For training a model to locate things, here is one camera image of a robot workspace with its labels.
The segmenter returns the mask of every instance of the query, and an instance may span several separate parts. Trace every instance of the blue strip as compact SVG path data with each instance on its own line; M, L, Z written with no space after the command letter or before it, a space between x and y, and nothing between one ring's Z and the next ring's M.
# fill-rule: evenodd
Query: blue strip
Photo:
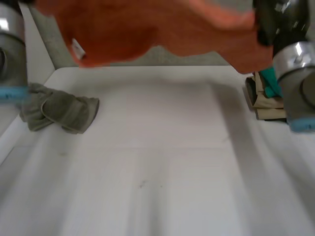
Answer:
M29 88L0 86L0 103L14 102L24 100L29 96Z
M293 132L306 133L315 131L315 117L314 118L301 118L289 120L288 124Z

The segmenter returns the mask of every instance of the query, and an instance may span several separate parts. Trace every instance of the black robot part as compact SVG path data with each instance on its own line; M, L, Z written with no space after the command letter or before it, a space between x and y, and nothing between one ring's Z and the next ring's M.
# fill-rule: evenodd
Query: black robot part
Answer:
M286 46L307 41L310 27L308 0L253 0L260 44L274 46L274 55Z

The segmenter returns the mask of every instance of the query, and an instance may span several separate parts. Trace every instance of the teal fabric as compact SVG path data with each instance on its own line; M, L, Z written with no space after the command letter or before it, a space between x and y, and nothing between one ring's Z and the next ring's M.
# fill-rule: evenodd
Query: teal fabric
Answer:
M277 78L273 67L259 72L266 84L265 93L267 97L283 97L281 87L277 83Z

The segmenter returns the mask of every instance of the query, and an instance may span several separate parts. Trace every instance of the gray floor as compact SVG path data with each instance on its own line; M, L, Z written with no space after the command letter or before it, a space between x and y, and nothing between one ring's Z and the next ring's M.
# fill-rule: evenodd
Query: gray floor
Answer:
M215 2L240 11L248 10L252 7L252 0L216 0ZM309 0L309 2L312 14L312 25L309 30L309 36L315 41L315 1ZM31 9L31 13L55 68L76 66L65 47L55 20L41 15L35 9ZM180 58L164 50L162 47L155 47L135 61L112 64L112 66L121 65L227 65L227 62L215 52Z

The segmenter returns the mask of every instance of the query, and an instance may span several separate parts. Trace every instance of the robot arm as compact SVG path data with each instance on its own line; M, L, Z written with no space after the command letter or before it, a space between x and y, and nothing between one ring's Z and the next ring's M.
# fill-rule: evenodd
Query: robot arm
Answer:
M273 66L292 131L315 130L315 49L308 0L254 0L258 41L274 46Z

